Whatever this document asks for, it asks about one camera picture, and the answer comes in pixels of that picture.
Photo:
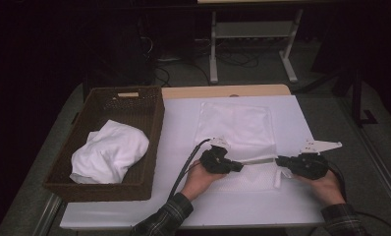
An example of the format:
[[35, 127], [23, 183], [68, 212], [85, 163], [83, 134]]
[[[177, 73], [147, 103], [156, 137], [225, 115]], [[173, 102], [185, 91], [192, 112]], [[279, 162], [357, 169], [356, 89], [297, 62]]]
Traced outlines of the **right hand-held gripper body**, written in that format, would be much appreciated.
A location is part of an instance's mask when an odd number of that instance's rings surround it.
[[307, 141], [298, 156], [290, 157], [288, 169], [295, 175], [309, 180], [324, 177], [329, 170], [328, 160], [322, 155], [324, 151], [340, 148], [340, 142]]

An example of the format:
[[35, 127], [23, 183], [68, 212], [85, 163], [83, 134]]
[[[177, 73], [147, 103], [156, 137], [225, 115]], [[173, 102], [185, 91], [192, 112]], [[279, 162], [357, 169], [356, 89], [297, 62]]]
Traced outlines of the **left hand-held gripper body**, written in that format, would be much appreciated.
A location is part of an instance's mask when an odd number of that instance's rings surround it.
[[213, 174], [228, 174], [231, 172], [231, 161], [225, 158], [229, 145], [222, 138], [213, 138], [209, 141], [211, 148], [205, 150], [199, 159], [207, 172]]

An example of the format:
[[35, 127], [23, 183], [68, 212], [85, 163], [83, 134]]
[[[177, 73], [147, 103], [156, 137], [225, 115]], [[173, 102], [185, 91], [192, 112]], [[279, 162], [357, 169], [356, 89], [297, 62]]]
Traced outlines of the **white cloth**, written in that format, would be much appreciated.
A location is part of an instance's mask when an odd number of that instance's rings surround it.
[[244, 166], [214, 182], [213, 192], [257, 192], [281, 186], [283, 170], [276, 164], [276, 141], [268, 107], [203, 102], [195, 143], [220, 138], [227, 143], [226, 158], [235, 161], [269, 159], [268, 163]]

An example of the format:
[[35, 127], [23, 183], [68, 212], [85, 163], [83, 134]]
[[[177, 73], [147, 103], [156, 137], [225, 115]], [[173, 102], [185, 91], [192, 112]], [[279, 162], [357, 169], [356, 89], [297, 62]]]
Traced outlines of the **white cloth garment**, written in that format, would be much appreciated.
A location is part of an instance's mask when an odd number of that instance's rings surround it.
[[70, 178], [78, 184], [121, 183], [146, 154], [149, 139], [135, 127], [108, 120], [72, 154]]

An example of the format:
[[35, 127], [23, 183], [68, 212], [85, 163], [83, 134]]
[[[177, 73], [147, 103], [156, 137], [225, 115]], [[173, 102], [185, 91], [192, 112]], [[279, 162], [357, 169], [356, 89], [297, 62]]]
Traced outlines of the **brown wicker basket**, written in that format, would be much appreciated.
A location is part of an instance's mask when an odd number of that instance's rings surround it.
[[[67, 203], [149, 200], [164, 111], [160, 87], [92, 89], [44, 179], [43, 187]], [[75, 183], [70, 178], [72, 154], [86, 143], [89, 133], [100, 130], [109, 120], [143, 131], [149, 139], [146, 154], [128, 170], [120, 183]]]

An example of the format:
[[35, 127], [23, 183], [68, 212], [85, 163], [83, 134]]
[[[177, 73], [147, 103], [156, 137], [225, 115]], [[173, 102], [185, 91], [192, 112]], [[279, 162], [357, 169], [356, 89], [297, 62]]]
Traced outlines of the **person's left hand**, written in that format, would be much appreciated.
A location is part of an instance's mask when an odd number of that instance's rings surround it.
[[197, 160], [191, 165], [185, 185], [180, 193], [191, 202], [203, 194], [213, 182], [224, 177], [225, 174], [209, 173]]

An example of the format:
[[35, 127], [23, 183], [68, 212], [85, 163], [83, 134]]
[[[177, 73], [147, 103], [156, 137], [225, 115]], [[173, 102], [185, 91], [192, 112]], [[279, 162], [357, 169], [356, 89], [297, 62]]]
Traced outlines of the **person's right hand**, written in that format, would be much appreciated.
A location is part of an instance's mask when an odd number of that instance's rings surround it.
[[332, 171], [328, 171], [324, 177], [317, 180], [310, 180], [298, 175], [295, 178], [309, 184], [325, 207], [344, 204], [346, 202], [341, 193], [340, 183]]

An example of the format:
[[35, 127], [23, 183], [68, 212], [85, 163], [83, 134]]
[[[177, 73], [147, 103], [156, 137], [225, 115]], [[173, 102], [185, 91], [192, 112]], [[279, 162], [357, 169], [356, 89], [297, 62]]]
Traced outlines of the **white table board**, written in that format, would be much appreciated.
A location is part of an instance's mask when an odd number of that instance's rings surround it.
[[[268, 107], [277, 152], [293, 156], [312, 139], [307, 121], [293, 95], [219, 97], [219, 102]], [[196, 135], [201, 98], [166, 99], [166, 114], [158, 146], [152, 197], [141, 202], [69, 203], [60, 226], [73, 230], [129, 228], [155, 213], [190, 155]], [[191, 229], [318, 225], [321, 205], [310, 188], [284, 178], [278, 190], [217, 192], [209, 190], [193, 201], [194, 211], [182, 226]]]

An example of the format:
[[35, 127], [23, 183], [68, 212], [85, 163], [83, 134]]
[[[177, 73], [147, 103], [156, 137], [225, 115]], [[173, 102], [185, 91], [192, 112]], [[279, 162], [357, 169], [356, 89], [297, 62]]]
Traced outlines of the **wooden table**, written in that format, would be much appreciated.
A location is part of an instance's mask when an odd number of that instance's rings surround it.
[[166, 99], [235, 97], [235, 96], [273, 96], [290, 95], [285, 85], [246, 85], [246, 86], [212, 86], [163, 88], [162, 95]]

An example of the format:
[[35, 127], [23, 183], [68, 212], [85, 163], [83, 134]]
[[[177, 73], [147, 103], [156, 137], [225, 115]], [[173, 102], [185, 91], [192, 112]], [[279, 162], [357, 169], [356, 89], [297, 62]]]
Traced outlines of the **black metal stand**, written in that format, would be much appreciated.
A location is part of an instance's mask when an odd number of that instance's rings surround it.
[[366, 124], [376, 124], [377, 120], [369, 110], [362, 109], [363, 80], [357, 68], [352, 70], [352, 118], [361, 128]]

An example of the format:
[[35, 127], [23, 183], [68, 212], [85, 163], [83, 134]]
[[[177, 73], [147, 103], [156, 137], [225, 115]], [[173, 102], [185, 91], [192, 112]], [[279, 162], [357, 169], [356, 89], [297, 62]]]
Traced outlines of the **aluminium frame rail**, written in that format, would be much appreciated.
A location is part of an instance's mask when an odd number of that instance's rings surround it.
[[380, 178], [380, 182], [386, 189], [388, 196], [391, 199], [391, 173], [384, 163], [379, 151], [375, 148], [375, 145], [370, 140], [369, 136], [364, 130], [359, 130], [359, 136], [363, 142], [363, 145], [368, 152], [369, 158], [375, 168], [375, 172]]
[[60, 197], [55, 194], [49, 196], [32, 236], [47, 236], [61, 204]]

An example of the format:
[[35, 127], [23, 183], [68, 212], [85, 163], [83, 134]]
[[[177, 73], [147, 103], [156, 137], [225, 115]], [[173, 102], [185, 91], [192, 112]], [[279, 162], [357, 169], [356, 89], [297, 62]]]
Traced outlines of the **white metal desk frame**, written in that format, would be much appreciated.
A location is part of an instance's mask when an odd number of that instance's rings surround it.
[[211, 13], [210, 26], [210, 55], [209, 55], [209, 79], [217, 84], [217, 39], [231, 38], [283, 38], [287, 40], [286, 46], [279, 51], [280, 60], [283, 64], [288, 80], [295, 84], [297, 75], [290, 61], [290, 54], [300, 27], [304, 9], [299, 8], [291, 20], [229, 20], [219, 21], [217, 10]]

